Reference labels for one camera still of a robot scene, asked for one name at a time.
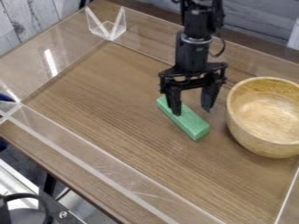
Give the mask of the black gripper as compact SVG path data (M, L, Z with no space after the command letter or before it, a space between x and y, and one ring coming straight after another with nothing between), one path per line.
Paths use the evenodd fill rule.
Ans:
M166 104L176 116L181 115L181 91L201 88L200 105L209 112L220 87L225 83L225 62L208 62L210 39L190 39L177 33L174 64L158 73L160 93L165 94Z

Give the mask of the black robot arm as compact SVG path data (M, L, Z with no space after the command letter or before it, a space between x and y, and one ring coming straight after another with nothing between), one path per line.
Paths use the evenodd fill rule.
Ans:
M225 47L210 55L212 35L224 25L222 0L172 0L180 4L182 29L176 33L174 64L158 73L160 93L166 105L178 116L182 110L181 91L201 89L200 106L213 107L220 87L225 83L225 62L208 62L208 56L218 57Z

